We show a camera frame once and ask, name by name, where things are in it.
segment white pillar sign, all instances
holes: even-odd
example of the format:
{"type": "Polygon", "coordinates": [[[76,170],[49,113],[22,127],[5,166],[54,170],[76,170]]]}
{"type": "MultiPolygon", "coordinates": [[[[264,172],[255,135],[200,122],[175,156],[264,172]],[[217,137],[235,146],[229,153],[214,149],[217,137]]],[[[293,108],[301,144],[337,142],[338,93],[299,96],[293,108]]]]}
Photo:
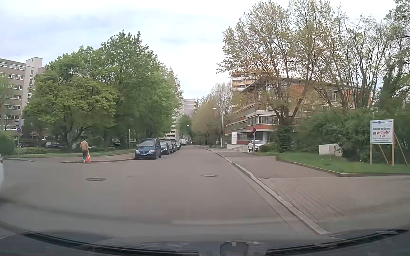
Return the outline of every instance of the white pillar sign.
{"type": "Polygon", "coordinates": [[[371,120],[371,144],[393,144],[394,142],[394,120],[371,120]]]}
{"type": "Polygon", "coordinates": [[[236,132],[232,132],[232,144],[236,144],[236,132]]]}

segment road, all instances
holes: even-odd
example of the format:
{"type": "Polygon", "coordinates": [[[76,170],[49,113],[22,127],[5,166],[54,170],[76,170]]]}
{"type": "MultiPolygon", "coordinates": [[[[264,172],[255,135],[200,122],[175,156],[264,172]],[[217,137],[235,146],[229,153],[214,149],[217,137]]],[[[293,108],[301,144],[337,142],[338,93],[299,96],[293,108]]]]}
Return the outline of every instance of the road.
{"type": "Polygon", "coordinates": [[[193,146],[157,160],[4,166],[0,220],[28,230],[163,239],[313,235],[227,161],[193,146]]]}

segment beige jacket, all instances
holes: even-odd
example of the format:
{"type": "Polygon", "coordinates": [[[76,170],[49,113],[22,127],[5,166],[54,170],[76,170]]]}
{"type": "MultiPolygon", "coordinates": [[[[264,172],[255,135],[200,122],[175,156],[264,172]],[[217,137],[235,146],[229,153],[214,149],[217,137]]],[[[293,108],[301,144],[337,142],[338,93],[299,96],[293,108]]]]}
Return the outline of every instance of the beige jacket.
{"type": "Polygon", "coordinates": [[[82,151],[88,151],[88,142],[86,142],[86,140],[80,142],[80,147],[82,148],[82,151]]]}

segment manhole cover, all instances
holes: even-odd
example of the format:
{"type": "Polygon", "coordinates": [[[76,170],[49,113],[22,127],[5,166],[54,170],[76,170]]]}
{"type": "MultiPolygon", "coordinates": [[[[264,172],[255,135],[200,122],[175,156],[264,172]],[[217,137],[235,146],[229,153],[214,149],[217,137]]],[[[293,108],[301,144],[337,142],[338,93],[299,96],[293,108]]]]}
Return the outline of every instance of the manhole cover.
{"type": "Polygon", "coordinates": [[[106,178],[86,178],[85,180],[87,180],[87,181],[103,181],[103,180],[106,180],[106,178]]]}

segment sky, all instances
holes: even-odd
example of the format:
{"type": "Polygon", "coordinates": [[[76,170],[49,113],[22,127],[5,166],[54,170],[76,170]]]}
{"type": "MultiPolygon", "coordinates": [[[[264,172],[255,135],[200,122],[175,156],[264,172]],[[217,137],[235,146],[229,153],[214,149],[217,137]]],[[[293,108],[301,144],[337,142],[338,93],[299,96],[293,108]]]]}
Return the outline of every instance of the sky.
{"type": "MultiPolygon", "coordinates": [[[[201,98],[216,82],[224,60],[223,31],[257,0],[0,0],[0,58],[48,64],[79,46],[99,48],[124,30],[141,33],[167,67],[178,75],[185,98],[201,98]]],[[[287,0],[280,0],[287,6],[287,0]]],[[[350,18],[372,14],[377,20],[395,7],[393,0],[330,0],[350,18]]]]}

